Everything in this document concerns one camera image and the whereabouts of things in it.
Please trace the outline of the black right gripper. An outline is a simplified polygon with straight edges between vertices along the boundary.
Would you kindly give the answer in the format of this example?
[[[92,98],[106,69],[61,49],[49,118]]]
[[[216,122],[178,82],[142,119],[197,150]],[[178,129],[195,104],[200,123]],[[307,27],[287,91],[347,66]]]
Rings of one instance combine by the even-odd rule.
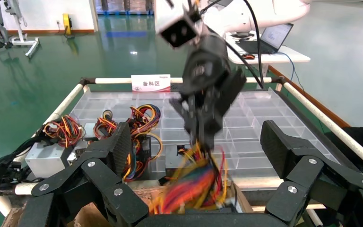
[[[183,71],[181,97],[169,104],[184,121],[190,143],[214,147],[223,117],[246,83],[242,68],[231,69],[226,41],[215,33],[204,34],[189,52]],[[199,104],[200,138],[199,138]]]

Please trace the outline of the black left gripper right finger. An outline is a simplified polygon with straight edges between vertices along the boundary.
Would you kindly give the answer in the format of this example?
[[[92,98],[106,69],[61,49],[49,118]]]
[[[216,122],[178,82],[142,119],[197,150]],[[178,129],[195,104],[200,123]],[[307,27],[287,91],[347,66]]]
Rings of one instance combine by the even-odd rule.
[[[308,140],[286,135],[272,120],[260,143],[283,180],[265,212],[292,227],[314,200],[332,209],[345,227],[363,227],[363,174],[326,158]]]

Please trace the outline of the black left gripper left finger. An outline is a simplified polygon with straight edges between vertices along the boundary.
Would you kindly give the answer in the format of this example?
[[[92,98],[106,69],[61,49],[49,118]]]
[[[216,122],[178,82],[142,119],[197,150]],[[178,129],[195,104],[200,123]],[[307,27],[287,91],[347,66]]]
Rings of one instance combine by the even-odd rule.
[[[91,143],[74,164],[38,183],[18,225],[64,227],[93,203],[111,226],[135,227],[148,217],[148,206],[121,178],[131,150],[129,125],[121,122],[112,136]]]

